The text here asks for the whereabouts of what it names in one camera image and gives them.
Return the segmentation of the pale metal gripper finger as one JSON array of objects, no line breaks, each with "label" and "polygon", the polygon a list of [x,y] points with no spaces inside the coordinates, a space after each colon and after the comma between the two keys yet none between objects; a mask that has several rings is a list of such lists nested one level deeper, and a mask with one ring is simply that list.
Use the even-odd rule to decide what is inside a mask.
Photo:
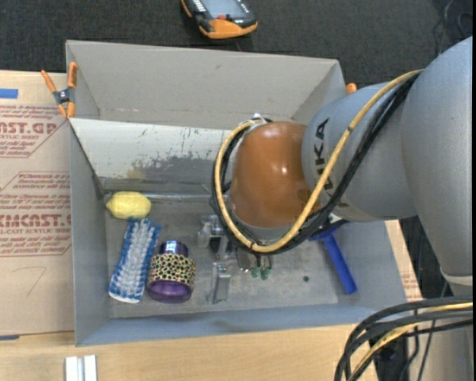
[{"label": "pale metal gripper finger", "polygon": [[198,231],[200,248],[226,249],[227,237],[219,217],[215,214],[203,215]]},{"label": "pale metal gripper finger", "polygon": [[211,290],[209,292],[209,302],[217,304],[228,299],[229,286],[231,282],[231,273],[227,265],[221,262],[213,264]]}]

